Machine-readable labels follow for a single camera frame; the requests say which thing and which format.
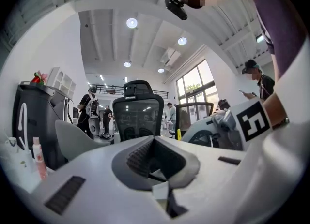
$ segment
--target railing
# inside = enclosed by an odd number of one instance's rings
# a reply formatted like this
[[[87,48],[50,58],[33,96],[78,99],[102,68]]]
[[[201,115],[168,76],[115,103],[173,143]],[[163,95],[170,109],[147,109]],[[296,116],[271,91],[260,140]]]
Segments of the railing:
[[[97,87],[97,94],[109,94],[109,95],[120,95],[124,96],[124,88],[123,87],[118,87],[118,86],[103,86],[103,85],[92,85],[93,87]],[[166,91],[159,91],[159,90],[154,90],[154,94],[161,96],[163,99],[168,99],[168,92]]]

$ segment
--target black pants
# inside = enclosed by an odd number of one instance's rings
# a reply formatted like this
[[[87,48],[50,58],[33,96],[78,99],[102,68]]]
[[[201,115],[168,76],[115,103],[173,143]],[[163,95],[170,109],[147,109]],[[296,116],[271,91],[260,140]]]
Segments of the black pants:
[[[109,132],[109,124],[110,124],[110,118],[107,116],[103,117],[103,126],[105,128],[105,134]]]
[[[90,137],[91,139],[93,139],[93,134],[89,128],[89,123],[88,123],[88,120],[89,120],[89,116],[82,112],[81,115],[79,116],[79,119],[78,119],[78,124],[77,126],[83,131],[87,133],[88,137]]]

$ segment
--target black mesh office chair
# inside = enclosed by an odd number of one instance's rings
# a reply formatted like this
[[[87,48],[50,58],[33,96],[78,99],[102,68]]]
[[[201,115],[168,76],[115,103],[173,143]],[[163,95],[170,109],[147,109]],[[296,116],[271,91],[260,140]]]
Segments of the black mesh office chair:
[[[121,141],[148,135],[160,135],[164,100],[154,95],[143,80],[124,85],[124,97],[113,102],[115,122]]]
[[[176,106],[176,123],[175,123],[175,139],[177,139],[177,130],[181,130],[181,136],[190,128],[190,126],[202,120],[213,113],[213,103],[196,102],[187,103]]]

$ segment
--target purple shirt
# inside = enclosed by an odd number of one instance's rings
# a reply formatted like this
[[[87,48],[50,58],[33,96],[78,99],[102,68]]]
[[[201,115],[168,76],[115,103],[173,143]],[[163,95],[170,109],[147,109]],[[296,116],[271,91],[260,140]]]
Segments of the purple shirt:
[[[276,56],[279,77],[290,67],[306,38],[306,29],[289,0],[254,0],[269,52]]]

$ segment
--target white backpack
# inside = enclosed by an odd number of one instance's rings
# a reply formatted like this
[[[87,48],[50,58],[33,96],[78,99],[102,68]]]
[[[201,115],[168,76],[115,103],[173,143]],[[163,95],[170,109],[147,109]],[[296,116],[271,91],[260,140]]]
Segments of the white backpack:
[[[99,116],[99,102],[97,97],[93,98],[91,94],[89,94],[91,98],[86,106],[86,114],[91,116]]]

